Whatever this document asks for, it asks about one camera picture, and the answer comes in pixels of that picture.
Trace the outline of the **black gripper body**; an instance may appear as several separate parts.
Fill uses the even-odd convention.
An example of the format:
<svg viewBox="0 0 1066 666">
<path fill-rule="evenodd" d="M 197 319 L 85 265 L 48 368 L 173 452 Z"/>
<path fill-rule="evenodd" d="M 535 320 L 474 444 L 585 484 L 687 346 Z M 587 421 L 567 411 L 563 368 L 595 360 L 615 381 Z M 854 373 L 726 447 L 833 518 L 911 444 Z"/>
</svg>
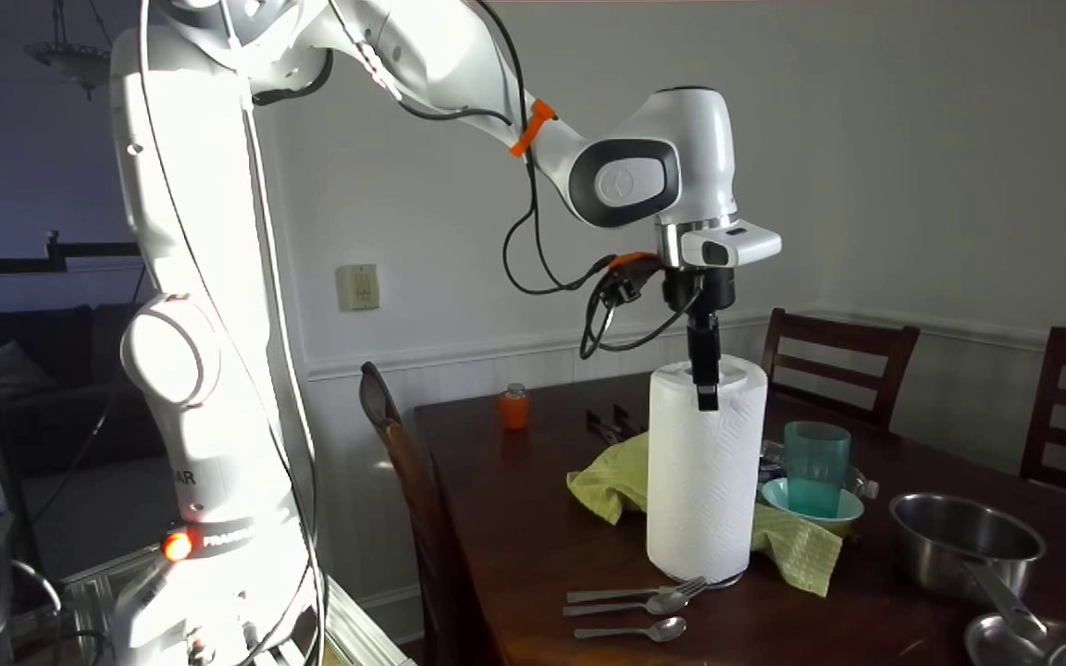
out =
<svg viewBox="0 0 1066 666">
<path fill-rule="evenodd" d="M 673 315 L 705 320 L 737 298 L 737 279 L 730 270 L 668 270 L 663 296 Z"/>
</svg>

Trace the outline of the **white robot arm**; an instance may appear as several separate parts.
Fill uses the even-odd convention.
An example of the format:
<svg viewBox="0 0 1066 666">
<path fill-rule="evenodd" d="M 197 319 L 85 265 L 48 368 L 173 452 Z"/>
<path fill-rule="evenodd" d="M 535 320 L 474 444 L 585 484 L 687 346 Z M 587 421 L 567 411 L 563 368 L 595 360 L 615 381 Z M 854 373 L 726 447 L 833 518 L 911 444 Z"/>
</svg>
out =
<svg viewBox="0 0 1066 666">
<path fill-rule="evenodd" d="M 733 193 L 720 92 L 668 86 L 582 134 L 535 94 L 488 0 L 139 0 L 110 48 L 114 150 L 150 298 L 120 336 L 168 455 L 177 529 L 120 601 L 114 666 L 310 666 L 339 469 L 305 388 L 345 260 L 386 255 L 404 305 L 360 351 L 462 329 L 498 296 L 498 197 L 646 247 L 687 326 L 683 397 L 726 402 L 733 272 L 779 251 Z"/>
</svg>

